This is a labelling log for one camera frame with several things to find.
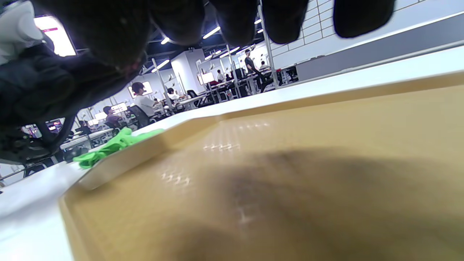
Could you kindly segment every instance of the person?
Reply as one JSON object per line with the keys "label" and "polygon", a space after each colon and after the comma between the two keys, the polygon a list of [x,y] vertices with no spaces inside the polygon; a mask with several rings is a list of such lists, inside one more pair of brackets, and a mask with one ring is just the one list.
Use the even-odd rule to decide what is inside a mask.
{"label": "person", "polygon": [[76,131],[82,131],[82,134],[89,135],[92,133],[92,130],[89,128],[87,121],[79,121],[79,128],[76,128]]}
{"label": "person", "polygon": [[263,70],[266,70],[266,69],[268,69],[268,68],[270,68],[270,66],[269,66],[269,65],[266,65],[266,64],[264,63],[264,61],[261,61],[261,67],[259,68],[259,70],[260,70],[260,71],[263,71]]}
{"label": "person", "polygon": [[134,104],[137,105],[148,117],[151,117],[155,114],[153,106],[155,101],[143,95],[145,92],[143,84],[139,82],[134,82],[132,84],[132,91],[135,93]]}
{"label": "person", "polygon": [[224,74],[221,73],[221,70],[218,70],[218,82],[223,83],[224,82]]}
{"label": "person", "polygon": [[163,104],[159,102],[157,98],[154,98],[153,100],[155,101],[155,104],[153,105],[153,109],[155,110],[163,109]]}
{"label": "person", "polygon": [[109,106],[103,108],[103,112],[106,113],[106,122],[113,124],[116,128],[121,127],[119,121],[122,120],[122,117],[113,115],[113,110]]}
{"label": "person", "polygon": [[250,49],[246,49],[245,54],[246,54],[245,65],[246,65],[248,74],[252,74],[253,72],[255,72],[258,75],[258,78],[256,79],[256,83],[258,84],[258,89],[260,90],[260,92],[263,92],[264,91],[264,88],[263,88],[264,76],[256,69],[255,63],[250,58],[250,54],[251,54]]}
{"label": "person", "polygon": [[168,88],[168,97],[176,103],[179,99],[184,98],[185,96],[177,94],[173,88]]}

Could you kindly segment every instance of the green object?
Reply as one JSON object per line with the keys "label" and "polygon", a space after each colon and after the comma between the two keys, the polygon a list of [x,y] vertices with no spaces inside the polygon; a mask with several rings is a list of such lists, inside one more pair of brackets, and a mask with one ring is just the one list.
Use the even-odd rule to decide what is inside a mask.
{"label": "green object", "polygon": [[103,147],[101,147],[101,149],[99,149],[98,151],[82,154],[78,157],[73,158],[72,160],[75,162],[79,162],[79,166],[81,168],[90,169],[103,158],[108,157],[109,155],[117,151],[123,150],[131,145],[134,145],[137,142],[158,135],[162,132],[164,132],[163,129],[157,129],[147,133],[139,134],[137,136],[132,136],[132,130],[126,127],[123,128],[105,145],[103,145]]}

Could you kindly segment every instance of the person standing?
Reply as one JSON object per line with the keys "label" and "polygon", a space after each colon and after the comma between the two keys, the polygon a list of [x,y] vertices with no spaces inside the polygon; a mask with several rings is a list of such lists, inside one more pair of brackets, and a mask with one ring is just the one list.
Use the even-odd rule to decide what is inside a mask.
{"label": "person standing", "polygon": [[221,70],[218,70],[218,82],[223,83],[224,82],[224,74],[221,73]]}
{"label": "person standing", "polygon": [[258,84],[259,92],[263,92],[264,91],[264,88],[263,88],[264,87],[263,85],[264,76],[258,71],[258,69],[256,69],[255,63],[250,58],[250,54],[251,54],[250,49],[246,49],[245,50],[245,55],[246,55],[245,65],[248,70],[248,74],[252,74],[254,72],[258,75],[258,78],[256,79],[256,83]]}

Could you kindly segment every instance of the table surface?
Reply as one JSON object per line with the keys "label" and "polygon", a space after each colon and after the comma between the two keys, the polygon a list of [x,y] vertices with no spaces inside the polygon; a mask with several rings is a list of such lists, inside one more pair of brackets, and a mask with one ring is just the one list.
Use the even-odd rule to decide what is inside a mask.
{"label": "table surface", "polygon": [[199,99],[202,99],[204,96],[206,96],[206,93],[200,94],[200,95],[198,95],[196,97],[193,97],[193,98],[190,98],[190,99],[182,100],[182,101],[178,102],[178,104],[187,104],[187,103],[191,103],[191,102],[194,102],[194,101],[198,101]]}
{"label": "table surface", "polygon": [[[90,138],[90,139],[97,138],[97,137],[99,137],[99,136],[101,136],[101,135],[104,135],[104,134],[106,134],[106,133],[108,133],[108,132],[110,132],[110,131],[112,131],[112,130],[113,130],[113,129],[106,129],[106,130],[101,130],[101,131],[97,131],[97,132],[91,133],[91,134],[89,134],[89,138]],[[69,142],[66,142],[66,143],[61,144],[61,145],[60,145],[60,149],[65,150],[65,149],[67,149],[67,148],[69,148],[69,147],[72,147],[72,146],[75,146],[75,145],[77,145],[77,144],[79,144],[79,143],[86,142],[87,140],[88,140],[88,139],[87,139],[86,136],[80,136],[80,137],[78,137],[78,138],[74,138],[74,139],[70,140]]]}
{"label": "table surface", "polygon": [[[464,71],[464,46],[364,70],[289,85],[288,88],[186,111],[134,131],[134,135],[169,129],[192,118],[432,75]],[[59,163],[2,188],[0,195],[0,255],[2,260],[71,261],[70,245],[58,198],[82,175],[76,163]]]}

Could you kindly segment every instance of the black chair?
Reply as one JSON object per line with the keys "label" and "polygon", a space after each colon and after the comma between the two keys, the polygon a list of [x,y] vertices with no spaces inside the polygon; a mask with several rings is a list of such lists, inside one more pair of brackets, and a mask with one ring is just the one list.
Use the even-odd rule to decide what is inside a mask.
{"label": "black chair", "polygon": [[139,123],[138,124],[139,128],[146,127],[146,126],[156,122],[155,119],[153,119],[151,117],[148,117],[147,114],[144,111],[142,111],[137,105],[130,106],[130,107],[128,107],[128,109],[137,118],[137,121]]}
{"label": "black chair", "polygon": [[[190,97],[192,97],[192,98],[198,96],[197,93],[194,90],[187,90],[187,94],[190,95]],[[205,97],[203,97],[203,99],[193,102],[193,104],[197,108],[202,108],[202,107],[213,105],[214,101],[213,101],[213,97],[211,96],[211,94],[209,94],[209,95],[206,95]]]}

